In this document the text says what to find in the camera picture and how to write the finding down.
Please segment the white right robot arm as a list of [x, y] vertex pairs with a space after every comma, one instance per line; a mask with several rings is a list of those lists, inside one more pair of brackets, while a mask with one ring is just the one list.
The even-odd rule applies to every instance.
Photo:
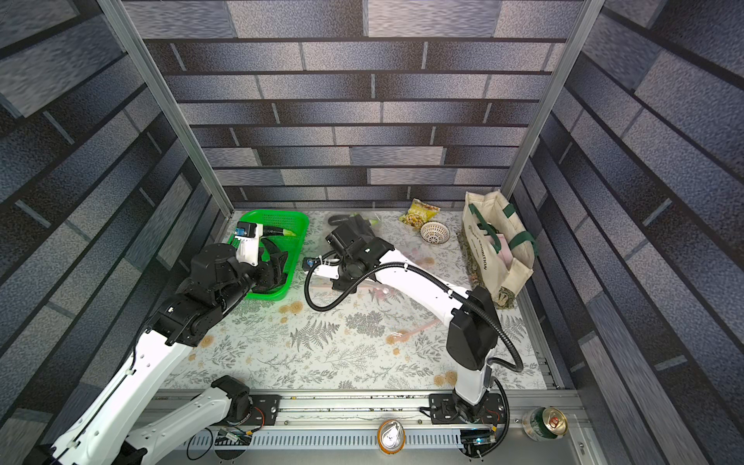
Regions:
[[[418, 302], [448, 328], [446, 348], [458, 368], [453, 400], [439, 411], [448, 420], [459, 417], [470, 424], [478, 422], [487, 413], [489, 355], [498, 341], [506, 338], [487, 290], [478, 287], [468, 291], [446, 283], [417, 267], [383, 238], [364, 234], [352, 220], [325, 239], [331, 251], [307, 271], [307, 303], [318, 312], [327, 312], [367, 279]], [[315, 274], [331, 279], [333, 290], [341, 292], [330, 304], [319, 306], [311, 301], [309, 285]]]

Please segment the clear pink-dotted zip-top bag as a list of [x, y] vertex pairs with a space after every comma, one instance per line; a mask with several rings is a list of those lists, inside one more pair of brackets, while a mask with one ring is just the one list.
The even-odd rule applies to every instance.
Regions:
[[360, 221], [366, 221], [369, 224], [369, 226], [367, 227], [368, 230], [374, 232], [374, 234], [379, 234], [383, 229], [381, 217], [377, 213], [368, 212], [368, 213], [362, 214], [360, 212], [340, 212], [340, 213], [337, 212], [337, 213], [333, 213], [329, 215], [329, 217], [333, 215], [337, 215], [337, 214], [350, 215], [351, 216], [350, 220], [358, 217], [360, 218]]

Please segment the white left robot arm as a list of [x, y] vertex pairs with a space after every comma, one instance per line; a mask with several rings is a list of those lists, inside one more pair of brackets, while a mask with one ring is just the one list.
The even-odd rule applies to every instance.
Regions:
[[174, 368], [251, 293], [283, 286], [288, 253], [266, 238], [246, 256], [230, 243], [194, 256], [191, 274], [138, 331], [131, 358], [91, 406], [27, 464], [155, 464], [213, 424], [240, 426], [259, 410], [250, 389], [225, 375], [174, 412], [142, 428], [135, 423]]

